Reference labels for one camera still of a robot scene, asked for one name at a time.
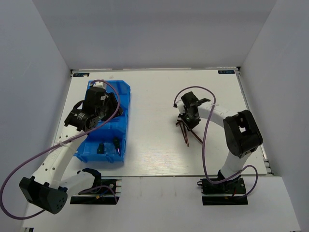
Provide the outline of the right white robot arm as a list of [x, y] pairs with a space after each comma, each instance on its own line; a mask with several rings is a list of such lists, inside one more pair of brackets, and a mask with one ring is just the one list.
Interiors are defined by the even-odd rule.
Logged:
[[[180, 100], [174, 101], [173, 107], [179, 110], [178, 118], [192, 130], [202, 119], [206, 125], [202, 139], [202, 165], [207, 181], [225, 193], [235, 188], [241, 173], [250, 167], [245, 165], [248, 157], [263, 143], [258, 125], [249, 110], [232, 111], [219, 106], [216, 101], [198, 99], [193, 92], [184, 94]], [[206, 166], [206, 138], [209, 124], [213, 122], [222, 127], [228, 154], [224, 165], [218, 171], [218, 179], [211, 180]]]

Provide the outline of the stubby green screwdriver orange tip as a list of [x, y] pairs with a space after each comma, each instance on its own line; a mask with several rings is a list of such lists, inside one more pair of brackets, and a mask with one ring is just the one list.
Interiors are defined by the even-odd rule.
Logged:
[[121, 143], [120, 143], [120, 140], [117, 137], [113, 138], [113, 145], [115, 147], [115, 150], [117, 151], [117, 153], [120, 156], [121, 155]]

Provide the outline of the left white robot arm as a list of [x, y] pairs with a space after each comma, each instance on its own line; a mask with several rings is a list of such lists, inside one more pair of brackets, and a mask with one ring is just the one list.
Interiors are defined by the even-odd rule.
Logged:
[[85, 99], [74, 105], [64, 121], [55, 148], [30, 178], [19, 183], [26, 200], [52, 214], [59, 213], [68, 198], [76, 194], [96, 193], [103, 188], [101, 173], [84, 168], [76, 175], [63, 179], [63, 174], [89, 133], [120, 115], [119, 95], [103, 87], [90, 87]]

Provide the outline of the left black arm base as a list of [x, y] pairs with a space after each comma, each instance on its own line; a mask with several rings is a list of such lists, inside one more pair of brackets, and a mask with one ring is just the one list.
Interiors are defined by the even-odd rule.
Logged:
[[71, 205], [117, 205], [121, 194], [121, 178], [102, 178], [95, 183], [96, 189], [86, 193], [74, 195], [70, 199]]

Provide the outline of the stubby dark green screwdriver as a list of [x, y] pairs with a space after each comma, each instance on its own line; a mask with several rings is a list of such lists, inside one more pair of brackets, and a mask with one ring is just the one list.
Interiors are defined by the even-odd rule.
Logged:
[[104, 154], [105, 153], [105, 145], [104, 143], [99, 143], [97, 148], [97, 154]]

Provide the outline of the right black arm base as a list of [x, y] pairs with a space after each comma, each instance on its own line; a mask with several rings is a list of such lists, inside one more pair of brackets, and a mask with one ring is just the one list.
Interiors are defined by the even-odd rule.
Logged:
[[207, 179], [200, 179], [203, 206], [248, 205], [247, 191], [243, 178], [221, 184], [211, 184]]

